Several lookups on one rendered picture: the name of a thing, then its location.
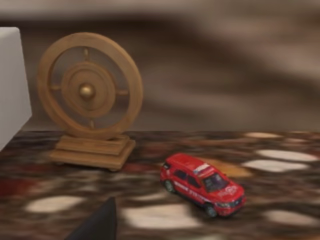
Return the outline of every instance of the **red toy car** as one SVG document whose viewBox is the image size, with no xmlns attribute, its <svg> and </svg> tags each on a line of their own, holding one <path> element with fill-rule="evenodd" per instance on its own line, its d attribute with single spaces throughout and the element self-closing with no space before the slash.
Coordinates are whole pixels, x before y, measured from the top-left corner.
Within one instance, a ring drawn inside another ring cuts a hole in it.
<svg viewBox="0 0 320 240">
<path fill-rule="evenodd" d="M 214 166 L 183 153 L 166 159 L 160 180 L 168 192 L 179 193 L 204 207 L 212 218 L 230 216 L 246 202 L 242 186 Z"/>
</svg>

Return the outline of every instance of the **wooden ornament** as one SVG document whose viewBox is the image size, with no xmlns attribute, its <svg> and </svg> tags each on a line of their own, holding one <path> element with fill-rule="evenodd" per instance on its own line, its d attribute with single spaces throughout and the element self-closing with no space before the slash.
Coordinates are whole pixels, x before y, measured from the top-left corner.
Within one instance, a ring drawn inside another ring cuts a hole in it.
<svg viewBox="0 0 320 240">
<path fill-rule="evenodd" d="M 61 84 L 54 85 L 51 76 L 57 59 L 71 48 L 83 49 L 83 61 L 64 73 Z M 118 89 L 113 75 L 90 59 L 90 48 L 107 55 L 122 71 L 128 89 Z M 52 44 L 41 58 L 37 86 L 47 114 L 65 135 L 50 154 L 58 163 L 119 170 L 135 147 L 135 141 L 122 133 L 138 116 L 143 102 L 143 84 L 139 70 L 129 54 L 113 40 L 96 33 L 80 32 L 65 36 Z M 72 119 L 54 97 L 61 91 L 66 105 L 82 117 L 87 125 Z M 112 126 L 98 128 L 95 119 L 106 115 L 116 97 L 128 95 L 124 117 Z"/>
</svg>

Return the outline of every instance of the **multicolored tabletop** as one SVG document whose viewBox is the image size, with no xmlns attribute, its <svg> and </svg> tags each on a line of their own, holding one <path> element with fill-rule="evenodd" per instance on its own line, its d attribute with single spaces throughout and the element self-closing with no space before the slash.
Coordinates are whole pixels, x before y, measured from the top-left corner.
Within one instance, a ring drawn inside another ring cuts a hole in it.
<svg viewBox="0 0 320 240">
<path fill-rule="evenodd" d="M 108 197 L 119 240 L 320 240 L 320 133 L 128 132 L 120 172 L 48 161 L 60 132 L 22 132 L 0 153 L 0 239 L 63 240 Z M 181 152 L 245 188 L 232 218 L 208 219 L 165 192 L 160 166 Z"/>
</svg>

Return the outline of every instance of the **wooden pedestal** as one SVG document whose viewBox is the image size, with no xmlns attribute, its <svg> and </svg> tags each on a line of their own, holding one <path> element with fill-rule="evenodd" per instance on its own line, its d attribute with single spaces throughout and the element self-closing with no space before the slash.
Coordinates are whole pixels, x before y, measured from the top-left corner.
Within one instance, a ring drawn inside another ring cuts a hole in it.
<svg viewBox="0 0 320 240">
<path fill-rule="evenodd" d="M 53 162 L 106 168 L 122 168 L 136 142 L 126 135 L 113 140 L 93 140 L 64 135 L 50 154 Z"/>
</svg>

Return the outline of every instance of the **dark pointed object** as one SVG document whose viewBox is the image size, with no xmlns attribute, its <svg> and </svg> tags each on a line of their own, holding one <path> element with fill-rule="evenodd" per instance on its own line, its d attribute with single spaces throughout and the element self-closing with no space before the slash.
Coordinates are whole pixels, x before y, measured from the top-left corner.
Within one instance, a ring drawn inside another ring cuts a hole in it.
<svg viewBox="0 0 320 240">
<path fill-rule="evenodd" d="M 116 240 L 117 207 L 114 197 L 109 198 L 65 240 Z"/>
</svg>

